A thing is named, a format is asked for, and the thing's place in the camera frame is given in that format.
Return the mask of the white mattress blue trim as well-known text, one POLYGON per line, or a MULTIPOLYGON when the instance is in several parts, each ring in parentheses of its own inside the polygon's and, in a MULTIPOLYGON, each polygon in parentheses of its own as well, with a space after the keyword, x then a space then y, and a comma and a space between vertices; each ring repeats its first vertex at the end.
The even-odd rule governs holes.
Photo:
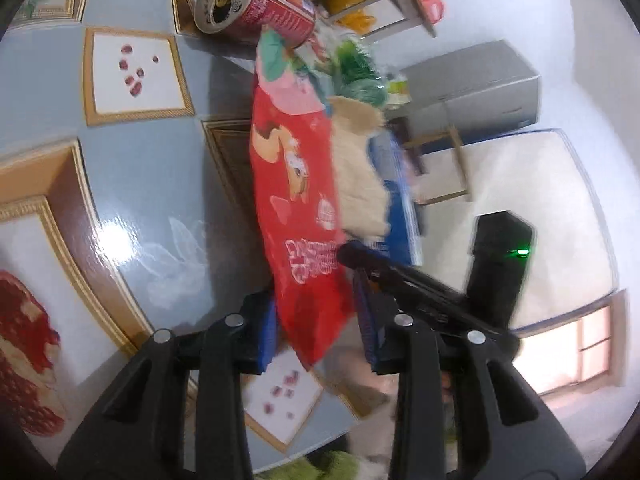
POLYGON ((511 325, 529 328, 608 295, 617 269, 602 209, 582 163, 559 130, 466 144, 472 202, 421 210, 425 273, 462 290, 475 220, 508 210, 534 228, 533 255, 511 325))

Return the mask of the yellow plastic bag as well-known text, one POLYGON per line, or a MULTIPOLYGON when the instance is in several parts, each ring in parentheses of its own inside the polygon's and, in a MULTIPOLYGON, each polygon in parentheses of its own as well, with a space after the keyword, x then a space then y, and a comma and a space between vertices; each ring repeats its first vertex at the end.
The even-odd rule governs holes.
POLYGON ((366 6, 357 8, 358 4, 365 1, 368 0, 320 0, 335 23, 353 30, 360 36, 367 35, 376 23, 376 18, 364 10, 366 6))

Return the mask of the red snack bag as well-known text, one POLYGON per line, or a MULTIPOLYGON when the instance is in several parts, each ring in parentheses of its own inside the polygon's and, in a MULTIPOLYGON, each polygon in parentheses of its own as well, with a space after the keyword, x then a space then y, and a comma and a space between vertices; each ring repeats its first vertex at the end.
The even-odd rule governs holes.
POLYGON ((337 262, 340 225, 328 104, 314 76, 274 30, 257 45, 250 163, 258 226, 278 318, 306 367, 352 316, 352 286, 337 262))

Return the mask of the patterned vinyl tablecloth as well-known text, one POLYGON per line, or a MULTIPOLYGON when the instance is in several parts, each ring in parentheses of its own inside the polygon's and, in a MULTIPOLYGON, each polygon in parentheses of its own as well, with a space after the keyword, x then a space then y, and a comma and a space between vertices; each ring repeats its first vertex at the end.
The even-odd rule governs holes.
POLYGON ((49 479, 159 332, 271 280, 253 198, 258 25, 200 0, 1 0, 1 474, 49 479))

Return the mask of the blue white carton box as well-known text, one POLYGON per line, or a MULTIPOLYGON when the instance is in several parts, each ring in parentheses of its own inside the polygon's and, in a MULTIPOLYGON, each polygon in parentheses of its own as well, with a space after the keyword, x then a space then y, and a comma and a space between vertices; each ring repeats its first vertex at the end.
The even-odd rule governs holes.
POLYGON ((405 266, 422 266, 422 240, 418 215, 405 174, 402 151, 393 133, 382 130, 369 141, 368 153, 378 176, 390 194, 386 221, 390 230, 369 246, 405 266))

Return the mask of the green plastic bottle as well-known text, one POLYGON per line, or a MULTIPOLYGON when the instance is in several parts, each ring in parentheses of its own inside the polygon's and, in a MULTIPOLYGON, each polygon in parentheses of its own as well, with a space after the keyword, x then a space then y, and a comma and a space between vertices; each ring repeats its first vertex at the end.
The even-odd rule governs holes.
POLYGON ((358 37, 345 36, 331 57, 331 76, 337 96, 383 108, 387 92, 383 77, 358 37))

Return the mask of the beige paper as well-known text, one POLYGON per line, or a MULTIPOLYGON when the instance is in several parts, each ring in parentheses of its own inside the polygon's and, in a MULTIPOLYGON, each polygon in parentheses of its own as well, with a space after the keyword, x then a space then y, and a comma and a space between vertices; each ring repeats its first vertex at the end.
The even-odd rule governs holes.
POLYGON ((390 192, 368 155, 369 141, 384 126, 372 105, 330 96, 331 154, 342 229, 351 237, 382 240, 390 232, 390 192))

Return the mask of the wooden chair by mattress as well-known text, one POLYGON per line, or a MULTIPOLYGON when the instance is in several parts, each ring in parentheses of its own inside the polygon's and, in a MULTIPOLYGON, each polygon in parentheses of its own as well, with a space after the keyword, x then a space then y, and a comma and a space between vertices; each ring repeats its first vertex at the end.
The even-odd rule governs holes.
POLYGON ((458 129, 449 125, 414 136, 407 117, 387 122, 408 162, 408 179, 416 205, 431 206, 463 198, 472 202, 468 158, 458 129))

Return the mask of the grey refrigerator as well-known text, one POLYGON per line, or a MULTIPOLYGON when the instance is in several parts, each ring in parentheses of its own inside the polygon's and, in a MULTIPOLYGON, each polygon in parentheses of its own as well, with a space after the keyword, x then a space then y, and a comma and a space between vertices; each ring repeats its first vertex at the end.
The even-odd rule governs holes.
POLYGON ((405 69, 412 136, 449 126, 464 134, 503 132, 538 120, 540 75, 504 40, 429 58, 405 69))

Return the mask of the red drink can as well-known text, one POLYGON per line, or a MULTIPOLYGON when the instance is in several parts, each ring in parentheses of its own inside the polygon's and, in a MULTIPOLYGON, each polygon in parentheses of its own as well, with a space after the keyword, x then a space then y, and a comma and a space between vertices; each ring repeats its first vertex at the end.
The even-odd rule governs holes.
POLYGON ((207 35, 254 41, 267 27, 291 47, 314 32, 316 10, 309 0, 196 0, 196 27, 207 35))

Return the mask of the red plastic bag on shelf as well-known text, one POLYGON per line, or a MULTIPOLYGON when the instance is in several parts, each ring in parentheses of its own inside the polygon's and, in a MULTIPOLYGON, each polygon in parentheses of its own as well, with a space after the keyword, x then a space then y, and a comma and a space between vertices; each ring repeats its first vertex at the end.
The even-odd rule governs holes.
POLYGON ((438 23, 444 16, 445 6, 442 0, 419 0, 426 17, 431 24, 438 23))

